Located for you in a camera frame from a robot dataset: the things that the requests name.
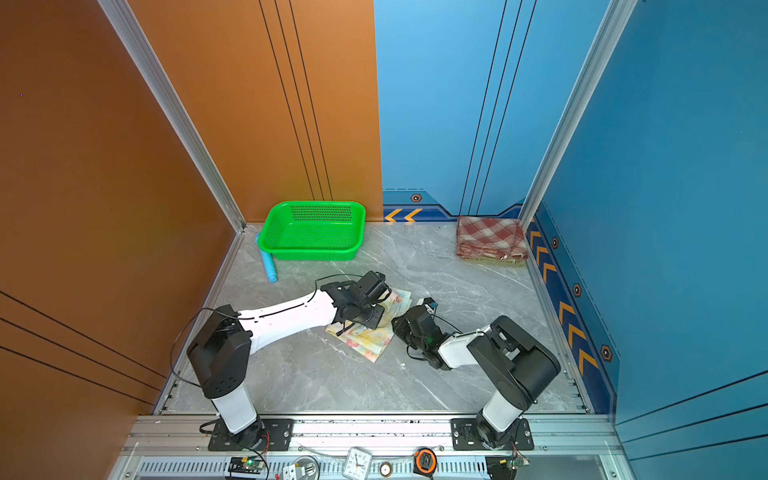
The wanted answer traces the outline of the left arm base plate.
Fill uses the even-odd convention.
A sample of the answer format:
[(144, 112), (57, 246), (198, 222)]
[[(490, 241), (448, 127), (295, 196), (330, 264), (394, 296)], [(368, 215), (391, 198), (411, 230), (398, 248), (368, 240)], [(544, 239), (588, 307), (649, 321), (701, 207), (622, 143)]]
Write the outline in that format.
[(294, 424), (291, 418), (259, 417), (251, 426), (233, 434), (224, 420), (217, 418), (202, 424), (199, 431), (209, 436), (209, 451), (285, 452), (289, 450)]

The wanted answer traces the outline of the light blue tube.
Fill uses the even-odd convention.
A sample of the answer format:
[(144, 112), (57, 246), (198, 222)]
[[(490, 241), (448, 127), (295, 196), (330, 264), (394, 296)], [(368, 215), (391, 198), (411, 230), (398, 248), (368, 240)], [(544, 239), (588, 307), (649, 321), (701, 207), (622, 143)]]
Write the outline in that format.
[(270, 283), (276, 283), (278, 281), (278, 275), (274, 265), (273, 257), (270, 253), (261, 248), (259, 234), (255, 235), (254, 243), (258, 247), (267, 280)]

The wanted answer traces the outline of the olive green skirt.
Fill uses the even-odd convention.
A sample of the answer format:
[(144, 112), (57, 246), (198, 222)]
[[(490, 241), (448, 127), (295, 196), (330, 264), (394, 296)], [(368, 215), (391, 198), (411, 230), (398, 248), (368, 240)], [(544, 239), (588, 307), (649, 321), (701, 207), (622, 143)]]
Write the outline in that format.
[(477, 265), (485, 265), (485, 266), (500, 266), (500, 267), (514, 267), (519, 268), (522, 267), (526, 260), (525, 259), (497, 259), (497, 258), (491, 258), (491, 257), (477, 257), (477, 258), (467, 258), (466, 262), (469, 262), (470, 264), (477, 264)]

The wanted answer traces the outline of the small tape roll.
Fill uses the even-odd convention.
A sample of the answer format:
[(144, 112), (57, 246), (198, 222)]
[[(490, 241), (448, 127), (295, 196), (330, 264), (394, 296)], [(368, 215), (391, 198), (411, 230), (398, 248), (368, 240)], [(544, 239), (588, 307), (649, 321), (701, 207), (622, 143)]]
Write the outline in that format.
[(389, 478), (394, 472), (393, 465), (388, 462), (384, 461), (379, 465), (379, 474), (383, 478)]

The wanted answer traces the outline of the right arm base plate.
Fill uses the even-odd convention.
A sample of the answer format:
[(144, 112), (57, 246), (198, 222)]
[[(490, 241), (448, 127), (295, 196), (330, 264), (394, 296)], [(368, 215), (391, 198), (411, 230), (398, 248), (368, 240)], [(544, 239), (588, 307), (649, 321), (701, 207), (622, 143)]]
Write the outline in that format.
[(518, 418), (504, 431), (495, 430), (482, 416), (450, 420), (453, 448), (470, 450), (533, 451), (533, 436), (527, 419)]

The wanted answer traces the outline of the white power plug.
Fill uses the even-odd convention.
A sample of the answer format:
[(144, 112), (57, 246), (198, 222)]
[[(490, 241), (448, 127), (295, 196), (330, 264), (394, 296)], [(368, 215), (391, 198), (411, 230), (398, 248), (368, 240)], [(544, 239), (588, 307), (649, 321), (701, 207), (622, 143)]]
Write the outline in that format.
[(300, 480), (304, 476), (304, 467), (297, 463), (290, 463), (282, 470), (282, 480)]

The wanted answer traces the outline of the cream yellow cloth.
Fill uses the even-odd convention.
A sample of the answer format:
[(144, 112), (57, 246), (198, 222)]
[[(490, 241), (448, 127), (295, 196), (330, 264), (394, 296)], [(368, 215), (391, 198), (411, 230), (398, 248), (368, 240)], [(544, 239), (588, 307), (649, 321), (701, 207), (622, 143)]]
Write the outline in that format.
[(325, 332), (332, 339), (341, 341), (369, 361), (375, 362), (394, 337), (392, 320), (403, 315), (410, 308), (412, 301), (410, 291), (395, 288), (390, 297), (383, 302), (384, 313), (376, 329), (351, 324), (349, 330), (338, 336), (337, 333), (342, 326), (332, 324), (325, 328)]

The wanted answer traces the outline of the green plastic basket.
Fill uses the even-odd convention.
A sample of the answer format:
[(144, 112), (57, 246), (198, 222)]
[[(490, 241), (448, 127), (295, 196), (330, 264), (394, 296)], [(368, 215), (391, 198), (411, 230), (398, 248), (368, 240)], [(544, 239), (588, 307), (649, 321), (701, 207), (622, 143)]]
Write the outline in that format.
[(367, 212), (346, 201), (287, 201), (274, 206), (258, 245), (284, 261), (350, 261), (364, 241)]

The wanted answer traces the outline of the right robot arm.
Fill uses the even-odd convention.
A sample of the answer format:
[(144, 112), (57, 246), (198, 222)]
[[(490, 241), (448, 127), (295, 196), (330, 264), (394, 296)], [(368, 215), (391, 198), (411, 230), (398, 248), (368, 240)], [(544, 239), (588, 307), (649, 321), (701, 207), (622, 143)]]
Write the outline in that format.
[(511, 447), (514, 423), (559, 375), (559, 361), (507, 316), (483, 329), (451, 335), (435, 318), (432, 304), (418, 304), (392, 320), (393, 332), (437, 370), (479, 366), (495, 392), (476, 416), (477, 437), (489, 449)]

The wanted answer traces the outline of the green circuit board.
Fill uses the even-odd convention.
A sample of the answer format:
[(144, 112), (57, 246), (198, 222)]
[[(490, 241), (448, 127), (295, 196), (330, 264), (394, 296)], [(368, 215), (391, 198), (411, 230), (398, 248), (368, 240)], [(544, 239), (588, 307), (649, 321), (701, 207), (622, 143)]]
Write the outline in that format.
[(233, 479), (267, 479), (269, 474), (268, 464), (257, 456), (233, 456), (227, 466), (227, 475)]

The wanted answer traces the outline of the right small circuit board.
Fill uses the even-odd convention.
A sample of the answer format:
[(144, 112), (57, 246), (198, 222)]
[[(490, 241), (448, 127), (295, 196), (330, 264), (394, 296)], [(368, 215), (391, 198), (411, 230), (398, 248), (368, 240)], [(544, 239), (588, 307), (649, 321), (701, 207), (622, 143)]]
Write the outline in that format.
[(530, 461), (522, 455), (510, 456), (503, 461), (508, 470), (519, 470), (530, 465)]

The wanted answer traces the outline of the red plaid skirt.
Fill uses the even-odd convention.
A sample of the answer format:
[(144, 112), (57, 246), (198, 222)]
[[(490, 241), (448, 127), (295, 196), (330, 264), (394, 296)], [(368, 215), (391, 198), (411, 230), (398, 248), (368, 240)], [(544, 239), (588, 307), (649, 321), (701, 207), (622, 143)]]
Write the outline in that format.
[(522, 225), (518, 219), (460, 216), (456, 255), (464, 259), (524, 261), (528, 254)]

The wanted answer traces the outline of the white square clock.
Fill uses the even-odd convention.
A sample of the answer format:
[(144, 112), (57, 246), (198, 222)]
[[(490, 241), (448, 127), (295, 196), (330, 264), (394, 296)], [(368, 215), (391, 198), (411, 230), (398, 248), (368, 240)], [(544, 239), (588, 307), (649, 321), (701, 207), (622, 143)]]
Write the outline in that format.
[(343, 466), (343, 477), (348, 480), (366, 480), (372, 460), (371, 453), (357, 447), (350, 448)]

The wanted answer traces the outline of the orange black tape measure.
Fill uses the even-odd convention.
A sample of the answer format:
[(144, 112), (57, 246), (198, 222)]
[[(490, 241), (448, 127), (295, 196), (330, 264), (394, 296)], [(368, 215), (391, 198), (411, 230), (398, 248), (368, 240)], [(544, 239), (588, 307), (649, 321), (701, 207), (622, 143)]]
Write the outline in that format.
[(429, 448), (421, 448), (413, 455), (413, 473), (432, 479), (437, 469), (437, 456)]

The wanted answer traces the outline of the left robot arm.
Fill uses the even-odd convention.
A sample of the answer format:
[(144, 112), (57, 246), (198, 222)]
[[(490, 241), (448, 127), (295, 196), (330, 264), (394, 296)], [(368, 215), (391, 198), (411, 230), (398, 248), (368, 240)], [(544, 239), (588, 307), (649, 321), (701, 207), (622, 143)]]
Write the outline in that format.
[(235, 310), (214, 308), (186, 349), (195, 384), (212, 402), (218, 419), (209, 434), (211, 450), (267, 447), (268, 427), (258, 413), (246, 380), (251, 358), (260, 350), (300, 332), (338, 324), (375, 329), (384, 316), (383, 302), (392, 294), (383, 273), (368, 271), (341, 280), (338, 275), (315, 282), (312, 292), (273, 306)]

